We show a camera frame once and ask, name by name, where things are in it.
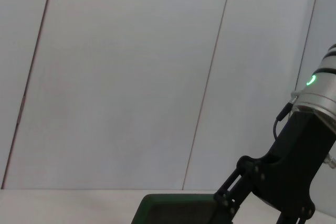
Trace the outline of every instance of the black mounting bracket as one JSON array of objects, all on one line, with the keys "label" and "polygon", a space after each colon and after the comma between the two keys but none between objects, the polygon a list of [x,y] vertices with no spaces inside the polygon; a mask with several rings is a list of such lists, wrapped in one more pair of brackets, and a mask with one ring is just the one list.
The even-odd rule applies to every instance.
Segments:
[{"label": "black mounting bracket", "polygon": [[335,138],[314,113],[295,112],[268,153],[262,158],[241,157],[235,171],[215,193],[227,223],[232,223],[252,192],[281,212],[277,224],[296,224],[298,219],[304,224],[315,212],[310,184]]}]

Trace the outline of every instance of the panel seam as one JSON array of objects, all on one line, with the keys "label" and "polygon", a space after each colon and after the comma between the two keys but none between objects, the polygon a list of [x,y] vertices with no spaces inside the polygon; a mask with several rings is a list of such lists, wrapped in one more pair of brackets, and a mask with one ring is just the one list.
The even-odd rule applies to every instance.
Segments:
[{"label": "panel seam", "polygon": [[44,6],[44,10],[43,10],[43,14],[42,14],[41,23],[40,23],[40,28],[39,28],[38,35],[37,35],[37,38],[36,38],[36,43],[35,43],[35,48],[34,48],[34,52],[33,52],[33,57],[31,59],[32,61],[30,63],[30,68],[29,68],[29,72],[28,72],[28,77],[27,77],[27,82],[26,82],[26,86],[25,86],[25,91],[24,91],[24,94],[22,96],[21,105],[20,105],[19,113],[18,113],[17,120],[16,120],[16,126],[15,126],[15,130],[14,130],[12,144],[11,144],[11,148],[9,149],[9,155],[8,155],[8,159],[7,159],[7,164],[6,164],[6,169],[5,169],[4,177],[3,177],[3,180],[2,180],[1,189],[5,188],[5,183],[6,183],[6,179],[7,179],[8,169],[9,169],[9,165],[11,163],[11,157],[12,157],[12,153],[13,153],[13,149],[14,149],[14,145],[15,145],[16,134],[17,134],[17,131],[18,131],[18,127],[20,125],[23,109],[24,109],[24,106],[25,106],[26,94],[27,94],[27,90],[28,90],[28,87],[29,87],[30,77],[32,75],[32,69],[33,69],[33,65],[34,65],[34,61],[35,61],[35,56],[36,56],[39,40],[40,40],[40,37],[41,37],[41,31],[42,31],[44,20],[45,20],[45,16],[46,16],[46,13],[47,13],[48,3],[49,3],[49,0],[46,0],[45,6]]},{"label": "panel seam", "polygon": [[204,104],[204,99],[205,99],[205,94],[206,94],[208,83],[209,83],[209,77],[210,77],[210,73],[211,73],[212,64],[213,64],[213,61],[214,61],[214,56],[215,56],[215,53],[216,53],[216,48],[217,48],[219,33],[221,32],[220,30],[222,28],[222,23],[223,23],[223,18],[224,18],[224,13],[225,13],[226,5],[227,5],[227,0],[225,0],[225,4],[224,4],[224,8],[223,8],[223,13],[222,13],[222,17],[221,17],[221,21],[219,23],[219,28],[218,28],[216,43],[215,43],[214,51],[213,51],[212,58],[211,58],[210,68],[209,68],[208,76],[207,76],[206,83],[205,83],[205,88],[204,88],[203,98],[202,98],[202,102],[201,102],[200,112],[198,114],[198,119],[197,119],[196,128],[195,128],[195,132],[194,132],[193,143],[191,145],[191,149],[190,149],[190,153],[189,153],[189,158],[188,158],[188,163],[187,163],[187,168],[186,168],[184,179],[183,179],[182,190],[184,190],[185,181],[186,181],[186,178],[187,178],[187,175],[188,175],[188,169],[189,169],[191,155],[192,155],[194,144],[195,144],[197,128],[198,128],[198,124],[200,122],[199,120],[201,118],[201,112],[202,112],[202,108],[203,108],[203,104]]},{"label": "panel seam", "polygon": [[298,85],[298,81],[299,81],[299,76],[300,76],[300,71],[301,71],[301,67],[302,67],[303,57],[305,56],[305,52],[306,52],[306,46],[307,46],[307,41],[308,41],[308,36],[309,36],[309,31],[310,31],[310,25],[311,25],[311,21],[313,19],[313,15],[314,15],[315,4],[316,4],[316,0],[314,0],[313,9],[311,11],[311,16],[310,16],[310,20],[309,20],[309,26],[308,26],[308,32],[307,32],[307,36],[306,36],[306,41],[304,42],[305,46],[303,47],[303,52],[302,52],[302,57],[301,57],[301,62],[300,62],[300,67],[299,67],[299,72],[298,72],[298,77],[297,77],[296,82],[295,82],[295,88],[294,88],[294,90],[296,90],[297,85]]}]

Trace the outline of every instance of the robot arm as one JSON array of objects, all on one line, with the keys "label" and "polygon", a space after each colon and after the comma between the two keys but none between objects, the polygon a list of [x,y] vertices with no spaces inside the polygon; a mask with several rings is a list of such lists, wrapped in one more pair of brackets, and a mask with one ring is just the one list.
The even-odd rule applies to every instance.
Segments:
[{"label": "robot arm", "polygon": [[[250,192],[281,212],[277,224],[296,224],[298,220],[304,224],[314,214],[310,184],[322,163],[336,167],[328,154],[336,140],[336,44],[307,86],[293,96],[277,116],[276,141],[268,153],[257,159],[241,157],[235,171],[215,193],[221,214],[227,216],[226,223],[232,223]],[[276,136],[277,121],[290,111],[292,116]]]}]

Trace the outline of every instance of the green led light ring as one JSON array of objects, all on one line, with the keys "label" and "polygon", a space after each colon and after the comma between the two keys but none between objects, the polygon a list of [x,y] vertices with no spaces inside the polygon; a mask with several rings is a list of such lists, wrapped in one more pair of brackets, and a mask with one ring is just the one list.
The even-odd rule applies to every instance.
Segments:
[{"label": "green led light ring", "polygon": [[311,80],[309,82],[307,82],[307,86],[308,85],[311,85],[316,79],[316,75],[314,74],[312,77],[311,77]]}]

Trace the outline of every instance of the dark green object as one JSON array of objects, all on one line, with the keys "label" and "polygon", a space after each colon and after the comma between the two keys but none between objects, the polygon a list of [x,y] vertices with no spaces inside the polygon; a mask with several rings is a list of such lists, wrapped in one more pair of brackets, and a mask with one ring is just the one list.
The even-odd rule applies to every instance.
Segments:
[{"label": "dark green object", "polygon": [[222,215],[212,194],[149,194],[145,196],[132,224],[232,223]]}]

